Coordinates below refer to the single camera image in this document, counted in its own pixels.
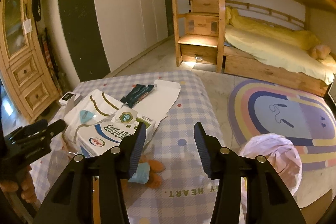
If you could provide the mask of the left hand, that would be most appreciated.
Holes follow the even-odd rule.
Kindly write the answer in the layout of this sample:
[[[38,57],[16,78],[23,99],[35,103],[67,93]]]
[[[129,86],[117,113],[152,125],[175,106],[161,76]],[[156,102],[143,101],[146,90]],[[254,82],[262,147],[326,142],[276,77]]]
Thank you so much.
[[[25,170],[25,178],[20,184],[21,187],[21,198],[27,203],[35,203],[37,201],[37,195],[35,193],[35,186],[33,184],[33,179],[31,177],[30,171],[31,166],[28,165]],[[19,185],[16,182],[10,180],[1,181],[1,190],[4,193],[16,192],[19,190]]]

